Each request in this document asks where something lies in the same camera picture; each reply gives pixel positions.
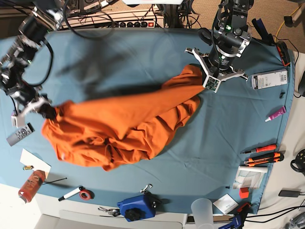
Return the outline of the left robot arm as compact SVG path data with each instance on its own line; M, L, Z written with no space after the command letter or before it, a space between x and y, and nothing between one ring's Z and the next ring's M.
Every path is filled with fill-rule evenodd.
M222 0L212 28L198 30L200 39L211 46L211 51L203 54L196 48L185 49L199 61L205 73L204 87L237 77L248 79L244 70L233 67L233 60L241 57L250 44L252 32L247 16L252 6L252 0Z

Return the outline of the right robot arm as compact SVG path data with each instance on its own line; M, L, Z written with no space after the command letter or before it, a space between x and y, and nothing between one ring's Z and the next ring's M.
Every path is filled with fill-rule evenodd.
M14 118L36 112L46 119L53 119L56 116L55 108L47 95L39 94L39 90L48 79L54 60L54 52L46 35L61 27L64 1L36 0L34 5L31 14L19 28L20 35L0 60L0 88L14 103ZM47 47L51 56L46 75L39 83L28 83L22 76L42 46Z

